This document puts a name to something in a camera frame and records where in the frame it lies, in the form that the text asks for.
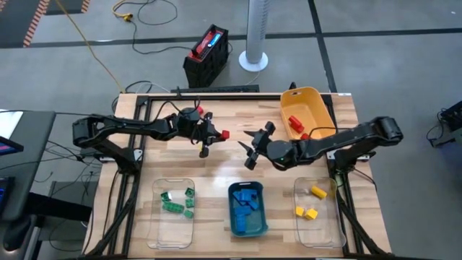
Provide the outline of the black desk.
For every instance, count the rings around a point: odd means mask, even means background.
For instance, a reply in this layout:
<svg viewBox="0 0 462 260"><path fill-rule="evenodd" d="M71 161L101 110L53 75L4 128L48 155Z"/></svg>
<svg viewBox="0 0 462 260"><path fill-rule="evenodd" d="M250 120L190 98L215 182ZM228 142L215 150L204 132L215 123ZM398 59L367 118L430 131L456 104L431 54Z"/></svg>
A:
<svg viewBox="0 0 462 260"><path fill-rule="evenodd" d="M23 150L0 156L0 178L13 178L0 220L13 221L23 214L55 117L52 111L24 112L12 131L10 139Z"/></svg>

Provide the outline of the black hazard striped floor mat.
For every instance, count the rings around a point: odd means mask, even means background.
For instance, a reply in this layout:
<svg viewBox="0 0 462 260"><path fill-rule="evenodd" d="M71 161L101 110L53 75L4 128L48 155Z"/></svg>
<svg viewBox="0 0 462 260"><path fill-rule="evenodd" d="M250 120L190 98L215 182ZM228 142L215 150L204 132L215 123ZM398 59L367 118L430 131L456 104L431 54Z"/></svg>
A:
<svg viewBox="0 0 462 260"><path fill-rule="evenodd" d="M82 14L91 0L0 0L0 49L83 46L83 43L32 43L43 16Z"/></svg>

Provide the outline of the white fan stand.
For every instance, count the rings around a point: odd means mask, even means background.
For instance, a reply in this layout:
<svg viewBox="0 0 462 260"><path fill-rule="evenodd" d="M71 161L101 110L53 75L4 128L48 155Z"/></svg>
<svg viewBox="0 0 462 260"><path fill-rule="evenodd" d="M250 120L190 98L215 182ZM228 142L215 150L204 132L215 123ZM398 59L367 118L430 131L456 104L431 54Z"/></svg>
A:
<svg viewBox="0 0 462 260"><path fill-rule="evenodd" d="M248 0L246 47L239 55L239 64L247 72L260 72L269 59L264 53L271 0Z"/></svg>

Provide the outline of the black aluminium table frame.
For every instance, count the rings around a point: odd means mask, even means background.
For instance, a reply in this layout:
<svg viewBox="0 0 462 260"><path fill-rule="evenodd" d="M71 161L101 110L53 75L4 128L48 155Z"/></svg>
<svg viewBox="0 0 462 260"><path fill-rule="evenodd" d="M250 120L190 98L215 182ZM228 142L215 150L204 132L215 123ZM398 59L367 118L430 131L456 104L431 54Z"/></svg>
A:
<svg viewBox="0 0 462 260"><path fill-rule="evenodd" d="M193 146L187 139L176 138L170 142L156 142L146 138L141 183L136 206L123 220L111 246L104 254L126 253L129 258L315 258L342 257L342 248L307 248L297 241L293 186L297 178L327 177L326 159L312 165L288 171L272 168L270 162L260 157L255 170L243 166L245 150L237 141L249 144L251 137L244 130L263 128L267 121L276 125L274 139L285 139L284 126L280 122L279 99L275 93L205 93L201 106L214 114L213 122L219 131L230 132L226 142L210 147L206 159L199 158L200 145ZM95 194L93 225L89 226L85 242L89 253L103 238L105 220L112 224L114 215L129 196L133 176L116 177L113 192L110 192L117 166L104 164ZM150 249L148 238L154 234L155 224L150 220L152 212L152 184L161 178L169 181L179 178L191 179L195 184L196 206L193 222L193 237L190 246L184 249ZM232 183L258 181L263 184L263 201L267 233L257 238L238 238L230 230L227 190ZM362 176L349 174L349 185L355 213L360 224L375 243L386 252L391 252L390 242L383 221L378 195L373 184ZM341 190L346 200L347 189Z"/></svg>

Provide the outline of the tablet screen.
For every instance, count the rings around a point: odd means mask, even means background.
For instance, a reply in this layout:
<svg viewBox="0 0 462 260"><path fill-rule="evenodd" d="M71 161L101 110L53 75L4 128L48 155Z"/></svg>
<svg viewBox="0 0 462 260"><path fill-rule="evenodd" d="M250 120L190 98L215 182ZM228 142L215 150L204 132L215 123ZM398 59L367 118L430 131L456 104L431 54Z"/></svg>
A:
<svg viewBox="0 0 462 260"><path fill-rule="evenodd" d="M21 144L0 136L0 156L22 152L23 150L24 147Z"/></svg>

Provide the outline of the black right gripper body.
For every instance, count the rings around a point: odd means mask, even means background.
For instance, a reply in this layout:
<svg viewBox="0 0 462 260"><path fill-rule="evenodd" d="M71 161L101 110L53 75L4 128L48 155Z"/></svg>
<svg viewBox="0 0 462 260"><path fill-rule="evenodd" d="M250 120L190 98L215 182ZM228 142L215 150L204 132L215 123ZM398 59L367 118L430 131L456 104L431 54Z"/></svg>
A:
<svg viewBox="0 0 462 260"><path fill-rule="evenodd" d="M270 136L276 130L275 125L268 121L263 129L259 129L261 131L261 139L258 141L251 142L251 146L254 150L253 153L246 153L248 158L246 159L244 166L249 169L253 170L256 166L256 161L259 155L263 155L267 157L267 146L271 142Z"/></svg>

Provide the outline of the clear plastic tray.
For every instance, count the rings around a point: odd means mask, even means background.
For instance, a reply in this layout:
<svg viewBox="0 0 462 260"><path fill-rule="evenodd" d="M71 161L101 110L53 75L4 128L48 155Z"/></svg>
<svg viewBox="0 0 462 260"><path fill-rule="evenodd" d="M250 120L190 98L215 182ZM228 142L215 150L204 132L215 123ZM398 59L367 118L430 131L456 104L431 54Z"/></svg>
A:
<svg viewBox="0 0 462 260"><path fill-rule="evenodd" d="M195 190L195 184L190 178L161 178L152 184L152 212L149 218L149 232L147 234L147 246L150 249L157 250L177 250L184 249L191 245L193 240L195 206L187 208L185 195L187 188ZM185 210L191 210L194 213L193 219L188 219L184 214L167 212L162 208L160 194L170 192L172 200L177 204L182 204Z"/></svg>
<svg viewBox="0 0 462 260"><path fill-rule="evenodd" d="M325 199L311 194L311 186L317 186L327 192ZM342 248L346 236L341 229L339 208L336 200L337 185L329 177L297 178L294 183L295 207L316 209L315 220L296 217L297 239L307 248Z"/></svg>

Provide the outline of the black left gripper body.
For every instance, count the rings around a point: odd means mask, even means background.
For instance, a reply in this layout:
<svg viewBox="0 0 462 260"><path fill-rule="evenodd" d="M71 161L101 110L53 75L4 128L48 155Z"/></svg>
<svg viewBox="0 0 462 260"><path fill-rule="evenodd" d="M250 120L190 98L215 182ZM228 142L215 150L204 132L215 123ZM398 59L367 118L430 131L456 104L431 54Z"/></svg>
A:
<svg viewBox="0 0 462 260"><path fill-rule="evenodd" d="M200 158L209 156L209 124L212 124L212 113L206 113L202 118L196 108L184 108L176 118L177 136L189 139L192 144L201 143Z"/></svg>

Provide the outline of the black electronics box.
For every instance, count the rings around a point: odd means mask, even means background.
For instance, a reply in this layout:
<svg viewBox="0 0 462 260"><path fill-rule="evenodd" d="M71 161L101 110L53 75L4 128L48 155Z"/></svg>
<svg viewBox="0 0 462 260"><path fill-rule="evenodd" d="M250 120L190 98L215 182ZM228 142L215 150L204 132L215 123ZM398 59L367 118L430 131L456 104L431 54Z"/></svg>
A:
<svg viewBox="0 0 462 260"><path fill-rule="evenodd" d="M437 121L441 133L439 136L429 138L431 129L427 132L427 141L434 148L455 142L462 145L462 101L449 108L442 108L437 113Z"/></svg>

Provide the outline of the black red power station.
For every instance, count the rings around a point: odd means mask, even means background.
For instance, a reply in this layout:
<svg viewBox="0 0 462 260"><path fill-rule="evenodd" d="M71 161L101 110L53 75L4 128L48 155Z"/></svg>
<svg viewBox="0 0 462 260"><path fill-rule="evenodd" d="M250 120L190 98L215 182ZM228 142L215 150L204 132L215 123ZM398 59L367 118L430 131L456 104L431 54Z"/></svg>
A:
<svg viewBox="0 0 462 260"><path fill-rule="evenodd" d="M183 62L189 88L209 87L227 64L228 30L210 25Z"/></svg>

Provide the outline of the teal plastic bin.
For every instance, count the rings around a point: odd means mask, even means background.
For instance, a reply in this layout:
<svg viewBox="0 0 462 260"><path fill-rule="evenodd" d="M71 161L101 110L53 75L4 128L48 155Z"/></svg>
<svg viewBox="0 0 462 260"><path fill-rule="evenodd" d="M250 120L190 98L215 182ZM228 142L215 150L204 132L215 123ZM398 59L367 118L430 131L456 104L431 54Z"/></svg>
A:
<svg viewBox="0 0 462 260"><path fill-rule="evenodd" d="M234 191L241 189L257 190L257 197L253 200L258 202L258 210L253 211L246 217L246 228L244 233L239 233L236 227L235 208L240 207L238 202L233 198ZM263 202L263 185L257 181L233 183L228 188L228 202L230 212L230 229L234 236L241 238L262 236L268 230L266 223L265 207Z"/></svg>

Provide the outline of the green long toy brick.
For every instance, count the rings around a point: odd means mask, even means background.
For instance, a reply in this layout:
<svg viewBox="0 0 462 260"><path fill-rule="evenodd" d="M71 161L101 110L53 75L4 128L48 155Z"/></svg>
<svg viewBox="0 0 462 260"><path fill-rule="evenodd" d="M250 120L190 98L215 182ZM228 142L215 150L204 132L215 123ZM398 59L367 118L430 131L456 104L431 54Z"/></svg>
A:
<svg viewBox="0 0 462 260"><path fill-rule="evenodd" d="M182 214L183 211L185 210L185 207L182 204L177 204L177 203L170 202L170 201L165 201L162 204L162 208L167 212L172 212L176 214Z"/></svg>

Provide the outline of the yellow plastic bin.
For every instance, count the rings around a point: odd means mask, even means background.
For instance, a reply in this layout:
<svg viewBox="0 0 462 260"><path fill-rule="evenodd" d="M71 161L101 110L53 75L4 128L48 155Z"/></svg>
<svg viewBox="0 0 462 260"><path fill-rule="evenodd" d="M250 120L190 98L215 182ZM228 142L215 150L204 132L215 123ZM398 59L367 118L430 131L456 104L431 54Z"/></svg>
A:
<svg viewBox="0 0 462 260"><path fill-rule="evenodd" d="M280 110L284 127L289 139L301 139L307 133L309 139L322 139L336 133L333 120L319 91L313 87L301 87L287 90L280 97ZM304 132L298 134L290 126L288 118L295 116L304 126Z"/></svg>

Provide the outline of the black keyboard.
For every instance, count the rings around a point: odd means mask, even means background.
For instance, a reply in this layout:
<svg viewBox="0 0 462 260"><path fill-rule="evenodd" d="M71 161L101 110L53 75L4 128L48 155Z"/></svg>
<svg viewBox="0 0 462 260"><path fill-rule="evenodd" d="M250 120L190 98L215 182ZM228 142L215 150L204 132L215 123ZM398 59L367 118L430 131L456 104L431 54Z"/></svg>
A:
<svg viewBox="0 0 462 260"><path fill-rule="evenodd" d="M234 86L225 86L225 87L198 87L198 88L185 88L181 89L177 87L174 90L170 91L171 93L226 93L226 92L260 92L260 87L258 84L250 85L234 85Z"/></svg>

